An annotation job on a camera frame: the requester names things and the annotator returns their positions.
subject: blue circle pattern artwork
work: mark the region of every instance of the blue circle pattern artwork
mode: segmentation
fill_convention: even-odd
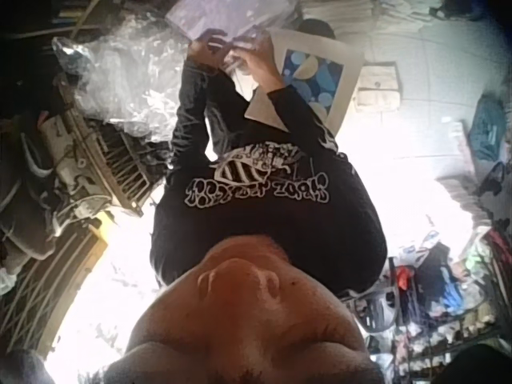
[[[288,50],[282,76],[285,84],[291,84],[302,98],[315,108],[323,108],[327,116],[342,79],[343,64],[318,56]]]

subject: black long-sleeve shirt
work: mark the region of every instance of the black long-sleeve shirt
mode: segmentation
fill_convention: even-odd
[[[286,140],[252,142],[210,162],[205,108],[218,76],[189,62],[183,71],[174,169],[156,210],[150,255],[162,283],[171,284],[225,238],[265,234],[334,294],[370,288],[386,260],[386,241],[332,134],[289,86],[269,94],[290,132]]]

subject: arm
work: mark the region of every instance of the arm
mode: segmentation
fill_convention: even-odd
[[[179,91],[178,122],[170,141],[171,164],[175,169],[208,163],[208,158],[205,156],[209,140],[205,108],[209,76],[208,67],[191,60],[185,61],[182,87]]]
[[[206,129],[206,88],[230,51],[221,30],[206,30],[189,45],[179,91],[178,122],[170,140],[174,169],[208,164],[205,155],[210,139]]]
[[[332,133],[292,86],[268,93],[269,99],[297,145],[307,154],[338,152]]]
[[[337,153],[338,146],[332,133],[295,88],[285,86],[275,65],[270,35],[264,32],[259,38],[242,37],[235,41],[252,45],[251,49],[237,46],[233,53],[246,61],[254,80],[268,94],[294,142],[308,154],[325,153],[325,149]]]

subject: man's hand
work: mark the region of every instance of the man's hand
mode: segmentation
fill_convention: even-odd
[[[218,69],[231,50],[231,43],[226,42],[223,30],[206,30],[197,40],[189,44],[186,58],[197,64]]]
[[[286,86],[275,65],[274,44],[268,32],[263,31],[258,38],[235,38],[234,43],[237,42],[251,46],[251,48],[236,46],[232,49],[232,53],[246,62],[253,79],[265,92],[270,93]]]

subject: plastic bag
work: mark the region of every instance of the plastic bag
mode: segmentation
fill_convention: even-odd
[[[228,38],[246,34],[254,26],[281,27],[297,16],[298,0],[180,0],[166,19],[196,39],[208,28]]]
[[[85,116],[119,124],[128,134],[148,141],[169,141],[177,121],[188,38],[197,37],[185,38],[181,23],[201,31],[224,29],[233,37],[254,26],[284,26],[294,17],[297,2],[181,0],[167,15],[172,26],[147,14],[131,15],[94,42],[54,38],[52,45],[64,70],[80,76],[75,98]],[[173,22],[170,15],[180,9],[194,12],[179,13],[179,22]]]
[[[171,139],[188,41],[164,22],[128,16],[112,34],[78,44],[54,38],[64,70],[80,75],[78,107],[152,142]]]

